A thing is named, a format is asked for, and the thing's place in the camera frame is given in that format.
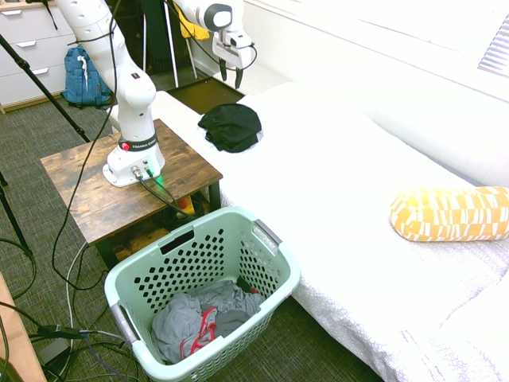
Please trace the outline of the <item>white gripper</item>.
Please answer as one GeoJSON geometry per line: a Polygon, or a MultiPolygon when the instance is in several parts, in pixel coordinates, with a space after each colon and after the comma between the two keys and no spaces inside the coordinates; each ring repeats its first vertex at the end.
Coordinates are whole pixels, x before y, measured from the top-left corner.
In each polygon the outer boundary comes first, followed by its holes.
{"type": "Polygon", "coordinates": [[[251,38],[243,29],[220,30],[213,34],[212,51],[220,58],[220,74],[223,82],[227,80],[226,62],[236,67],[235,89],[239,89],[243,79],[243,69],[251,62],[251,38]]]}

